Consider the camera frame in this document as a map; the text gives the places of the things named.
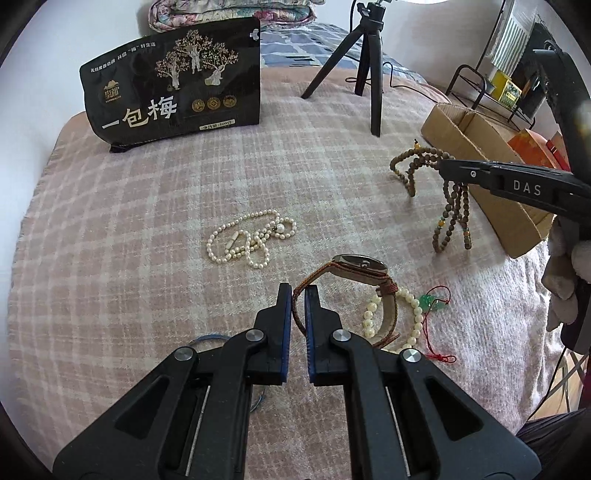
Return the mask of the right hand white glove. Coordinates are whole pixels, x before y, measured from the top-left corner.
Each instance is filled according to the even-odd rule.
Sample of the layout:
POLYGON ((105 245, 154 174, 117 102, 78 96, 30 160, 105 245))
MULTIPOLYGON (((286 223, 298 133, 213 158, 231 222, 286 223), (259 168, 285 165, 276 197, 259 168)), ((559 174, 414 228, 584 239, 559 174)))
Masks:
POLYGON ((581 307, 575 292, 577 280, 590 283, 590 241, 567 239, 563 218, 555 217, 548 236, 549 260, 542 284, 551 293, 546 330, 575 322, 581 307))

